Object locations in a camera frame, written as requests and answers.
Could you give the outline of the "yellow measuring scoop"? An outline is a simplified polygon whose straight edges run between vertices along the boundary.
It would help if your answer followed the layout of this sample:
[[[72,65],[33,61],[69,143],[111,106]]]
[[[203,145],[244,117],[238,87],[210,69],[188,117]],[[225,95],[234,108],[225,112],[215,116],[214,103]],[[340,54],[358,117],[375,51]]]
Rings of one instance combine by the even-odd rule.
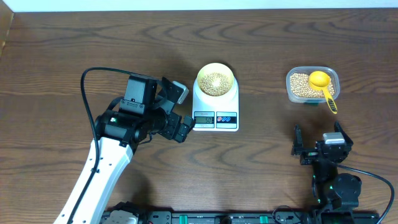
[[[314,71],[310,74],[308,78],[309,86],[316,91],[322,91],[326,103],[333,114],[337,114],[338,109],[335,101],[328,90],[331,78],[322,71]]]

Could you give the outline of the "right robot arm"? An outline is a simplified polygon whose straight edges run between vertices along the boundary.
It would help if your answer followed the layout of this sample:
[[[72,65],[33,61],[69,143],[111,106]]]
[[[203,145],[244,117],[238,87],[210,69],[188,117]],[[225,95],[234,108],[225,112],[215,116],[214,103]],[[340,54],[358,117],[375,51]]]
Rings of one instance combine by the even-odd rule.
[[[318,205],[300,216],[301,223],[354,223],[353,209],[359,206],[362,181],[348,173],[339,173],[338,165],[352,149],[353,141],[339,122],[334,131],[323,134],[313,148],[303,145],[302,131],[294,127],[292,154],[301,165],[312,166],[312,193]]]

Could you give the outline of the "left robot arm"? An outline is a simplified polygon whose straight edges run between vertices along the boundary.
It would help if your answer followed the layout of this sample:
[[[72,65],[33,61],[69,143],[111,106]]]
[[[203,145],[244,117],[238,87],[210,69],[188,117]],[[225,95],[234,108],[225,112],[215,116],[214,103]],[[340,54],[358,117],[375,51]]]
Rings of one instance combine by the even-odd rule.
[[[124,96],[90,118],[93,140],[83,170],[56,223],[99,223],[116,182],[136,149],[159,134],[184,142],[194,119],[173,112],[188,94],[185,85],[166,78],[131,75]]]

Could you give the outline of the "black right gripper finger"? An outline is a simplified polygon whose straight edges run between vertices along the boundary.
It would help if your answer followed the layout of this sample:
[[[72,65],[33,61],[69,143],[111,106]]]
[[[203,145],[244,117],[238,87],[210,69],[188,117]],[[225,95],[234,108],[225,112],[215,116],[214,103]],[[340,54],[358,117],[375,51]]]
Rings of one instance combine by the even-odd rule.
[[[345,143],[344,144],[334,144],[333,149],[336,152],[350,152],[353,147],[353,141],[352,139],[345,133],[343,128],[341,127],[340,123],[338,121],[335,121],[334,123],[334,130],[335,132],[341,132],[344,139]]]
[[[293,144],[292,144],[291,155],[297,156],[297,155],[301,155],[301,153],[303,151],[302,132],[301,132],[299,125],[297,125],[297,124],[294,127],[294,133],[295,133],[295,136],[294,136],[294,140],[293,140]]]

